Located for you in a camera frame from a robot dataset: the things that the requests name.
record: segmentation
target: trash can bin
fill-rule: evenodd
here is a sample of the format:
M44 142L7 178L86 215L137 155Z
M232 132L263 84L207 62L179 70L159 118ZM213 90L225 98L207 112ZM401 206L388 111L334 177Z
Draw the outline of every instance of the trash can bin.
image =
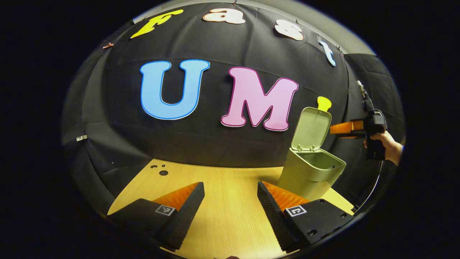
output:
M278 187L307 200L317 200L339 178L346 163L320 149L328 134L331 118L327 109L303 109Z

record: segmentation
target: decorative letter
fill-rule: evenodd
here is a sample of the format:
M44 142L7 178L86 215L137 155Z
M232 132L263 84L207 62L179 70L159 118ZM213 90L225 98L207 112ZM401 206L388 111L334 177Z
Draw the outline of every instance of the decorative letter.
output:
M287 130L289 108L291 107L294 92L299 85L287 78L280 78L273 87L264 94L259 75L254 69L246 67L232 67L229 74L233 77L233 92L227 115L220 122L229 127L241 127L246 124L243 117L243 108L246 103L249 119L253 127L259 125L271 108L270 117L264 121L268 130Z
M302 30L299 26L285 20L276 20L276 24L277 25L275 25L275 29L277 32L298 41L304 39L304 36L300 33Z
M182 100L176 104L165 103L161 99L161 88L165 71L171 68L167 61L155 61L141 66L142 108L150 116L163 120L176 120L190 115L198 104L200 84L203 71L208 69L209 62L200 59L188 59L180 63L185 70L184 93Z
M329 63L335 66L335 61L332 59L332 50L329 48L328 44L325 43L324 41L319 41L319 43L324 48L324 52L326 53L326 57L328 58Z
M149 20L149 22L146 25L144 25L144 27L142 27L138 32L133 34L131 36L131 39L134 38L134 37L137 37L139 35L146 34L148 32L153 31L153 29L155 29L155 28L153 28L153 25L155 25L155 24L157 24L157 25L163 24L167 20L169 20L169 18L171 18L171 15L180 14L182 12L183 12L183 10L176 10L176 11L173 11L173 12L169 12L169 13L165 13L165 14L153 17L152 19Z
M203 16L203 20L208 22L228 22L230 24L243 24L246 20L243 20L243 12L230 9L230 8L218 8L210 10L212 13L208 13Z

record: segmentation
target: pink letter m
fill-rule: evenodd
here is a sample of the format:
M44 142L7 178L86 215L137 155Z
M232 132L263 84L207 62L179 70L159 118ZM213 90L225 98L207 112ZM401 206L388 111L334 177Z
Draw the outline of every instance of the pink letter m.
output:
M227 115L220 122L229 127L241 127L246 124L243 117L243 108L246 104L249 119L253 127L259 125L271 108L270 117L264 121L268 130L287 130L289 108L291 107L294 92L299 85L287 78L280 78L268 91L264 93L259 75L247 67L232 67L229 74L233 77L233 93Z

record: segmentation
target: light wood tabletop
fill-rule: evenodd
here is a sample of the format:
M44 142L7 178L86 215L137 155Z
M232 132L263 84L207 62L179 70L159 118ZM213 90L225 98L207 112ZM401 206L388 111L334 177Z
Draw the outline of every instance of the light wood tabletop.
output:
M160 175L162 170L168 174ZM154 159L118 195L108 215L139 198L154 200L203 182L205 197L181 248L174 254L189 259L225 259L231 255L240 259L280 258L287 253L281 250L257 198L257 183L277 184L282 170L185 165ZM322 198L353 215L353 205L332 188Z

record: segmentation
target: trash can lid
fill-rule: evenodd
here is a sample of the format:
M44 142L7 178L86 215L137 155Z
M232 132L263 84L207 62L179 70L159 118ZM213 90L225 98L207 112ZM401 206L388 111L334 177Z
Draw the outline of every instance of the trash can lid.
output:
M313 107L303 109L295 128L291 148L299 151L319 149L328 134L331 119L329 112Z

